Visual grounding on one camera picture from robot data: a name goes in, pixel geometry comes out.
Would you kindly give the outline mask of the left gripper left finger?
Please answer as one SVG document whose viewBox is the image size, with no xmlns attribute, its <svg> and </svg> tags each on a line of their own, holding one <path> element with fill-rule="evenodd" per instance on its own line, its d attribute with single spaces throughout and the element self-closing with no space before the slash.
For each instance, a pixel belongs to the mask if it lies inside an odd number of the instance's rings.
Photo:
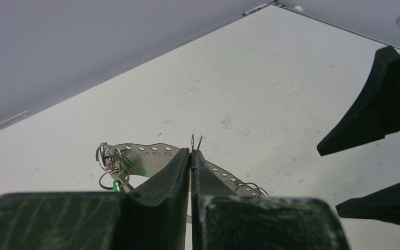
<svg viewBox="0 0 400 250">
<path fill-rule="evenodd" d="M 184 249 L 190 152 L 129 193 L 0 196 L 0 249 Z"/>
</svg>

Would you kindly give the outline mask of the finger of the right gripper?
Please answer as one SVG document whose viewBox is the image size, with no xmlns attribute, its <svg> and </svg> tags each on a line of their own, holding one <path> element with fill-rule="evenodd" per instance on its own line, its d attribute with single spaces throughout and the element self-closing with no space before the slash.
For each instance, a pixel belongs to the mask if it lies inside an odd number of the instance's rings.
<svg viewBox="0 0 400 250">
<path fill-rule="evenodd" d="M 317 151 L 325 156 L 395 132 L 400 132 L 400 54 L 387 46 L 376 51 L 363 89 Z"/>
<path fill-rule="evenodd" d="M 400 225 L 400 183 L 335 206 L 341 218 L 374 219 Z"/>
</svg>

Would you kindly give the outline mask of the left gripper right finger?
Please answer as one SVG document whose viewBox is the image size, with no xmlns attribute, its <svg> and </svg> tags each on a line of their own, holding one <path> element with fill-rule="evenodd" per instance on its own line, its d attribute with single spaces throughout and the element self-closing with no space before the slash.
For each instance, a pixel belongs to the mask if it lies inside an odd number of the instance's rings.
<svg viewBox="0 0 400 250">
<path fill-rule="evenodd" d="M 310 197 L 237 195 L 191 156 L 194 249 L 349 249 L 330 206 Z"/>
</svg>

